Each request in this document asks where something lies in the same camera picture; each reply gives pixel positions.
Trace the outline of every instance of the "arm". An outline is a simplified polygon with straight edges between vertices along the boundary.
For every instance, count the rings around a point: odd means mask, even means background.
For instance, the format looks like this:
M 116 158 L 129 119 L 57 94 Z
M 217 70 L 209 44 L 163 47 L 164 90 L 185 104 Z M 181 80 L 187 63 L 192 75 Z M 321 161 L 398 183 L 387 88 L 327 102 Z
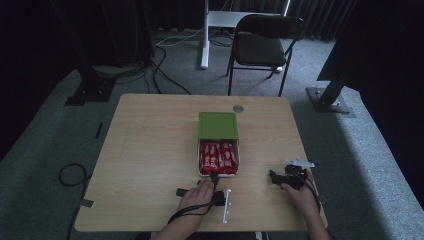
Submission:
M 201 181 L 196 188 L 190 189 L 181 199 L 177 211 L 190 207 L 193 205 L 201 205 L 209 203 L 213 196 L 214 184 L 210 178 Z M 204 214 L 207 212 L 207 207 L 199 208 L 187 212 L 186 215 L 181 216 L 166 225 L 160 232 L 153 238 L 155 240 L 183 240 L 193 234 L 200 226 Z
M 312 184 L 313 178 L 310 172 L 308 172 L 308 179 Z M 315 197 L 311 190 L 306 186 L 303 186 L 299 190 L 295 190 L 285 183 L 281 184 L 281 187 L 287 191 L 287 193 L 293 199 L 297 209 L 305 219 L 310 239 L 330 240 L 330 236 L 324 226 L 324 223 L 322 222 L 317 204 L 315 202 Z

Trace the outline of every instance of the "black curtain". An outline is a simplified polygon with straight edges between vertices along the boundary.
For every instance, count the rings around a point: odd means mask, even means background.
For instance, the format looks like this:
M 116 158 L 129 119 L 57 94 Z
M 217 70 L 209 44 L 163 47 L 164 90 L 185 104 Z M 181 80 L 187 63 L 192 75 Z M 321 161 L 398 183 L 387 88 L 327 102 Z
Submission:
M 318 77 L 360 92 L 421 206 L 423 12 L 418 0 L 359 0 Z

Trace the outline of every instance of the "person's right hand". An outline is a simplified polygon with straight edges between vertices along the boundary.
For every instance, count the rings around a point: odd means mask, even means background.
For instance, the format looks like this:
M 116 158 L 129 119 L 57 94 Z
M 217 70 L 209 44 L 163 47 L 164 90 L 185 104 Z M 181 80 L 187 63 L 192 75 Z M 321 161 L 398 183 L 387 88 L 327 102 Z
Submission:
M 312 189 L 314 189 L 314 186 L 312 185 L 312 173 L 310 171 L 307 171 L 307 174 L 309 181 L 307 180 L 306 183 L 309 184 Z M 305 219 L 319 215 L 319 210 L 315 201 L 314 194 L 308 187 L 303 186 L 299 190 L 296 190 L 285 183 L 281 184 L 281 187 L 287 191 L 287 193 L 292 198 L 294 204 L 296 205 L 297 209 L 300 211 L 300 213 Z

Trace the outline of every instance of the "wooden table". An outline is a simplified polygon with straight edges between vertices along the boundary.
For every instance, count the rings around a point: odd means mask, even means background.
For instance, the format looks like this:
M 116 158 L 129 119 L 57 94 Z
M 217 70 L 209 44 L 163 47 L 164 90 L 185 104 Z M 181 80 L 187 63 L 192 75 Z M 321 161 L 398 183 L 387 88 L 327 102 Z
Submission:
M 231 212 L 212 207 L 199 231 L 284 231 L 306 226 L 287 193 L 271 184 L 269 169 L 284 173 L 285 159 L 306 155 L 289 102 L 276 97 L 125 94 L 121 97 L 75 222 L 78 231 L 158 231 L 175 213 L 177 188 L 200 179 L 199 112 L 237 113 L 240 166 L 221 178 L 231 189 Z M 326 224 L 324 211 L 322 218 Z

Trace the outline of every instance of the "open box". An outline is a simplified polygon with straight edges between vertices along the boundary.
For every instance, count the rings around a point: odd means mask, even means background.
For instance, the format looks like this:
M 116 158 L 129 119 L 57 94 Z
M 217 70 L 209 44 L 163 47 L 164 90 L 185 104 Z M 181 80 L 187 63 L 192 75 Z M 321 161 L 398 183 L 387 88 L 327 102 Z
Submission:
M 200 112 L 197 159 L 201 176 L 234 177 L 240 164 L 237 118 L 230 112 Z

